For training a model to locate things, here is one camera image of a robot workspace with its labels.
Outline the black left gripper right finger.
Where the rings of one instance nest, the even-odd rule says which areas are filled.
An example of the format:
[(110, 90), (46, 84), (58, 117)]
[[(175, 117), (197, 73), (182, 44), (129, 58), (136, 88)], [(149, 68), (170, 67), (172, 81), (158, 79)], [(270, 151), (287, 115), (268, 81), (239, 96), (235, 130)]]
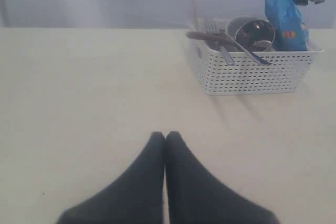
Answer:
[(276, 215), (221, 183), (193, 155), (181, 134), (165, 139), (171, 223), (279, 223)]

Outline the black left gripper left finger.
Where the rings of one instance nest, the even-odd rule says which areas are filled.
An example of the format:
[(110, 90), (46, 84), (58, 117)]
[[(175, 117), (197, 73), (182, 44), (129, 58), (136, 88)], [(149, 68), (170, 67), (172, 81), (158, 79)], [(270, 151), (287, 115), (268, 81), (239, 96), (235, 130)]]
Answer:
[(58, 223), (163, 223), (165, 138), (153, 132), (135, 161), (109, 186), (67, 209)]

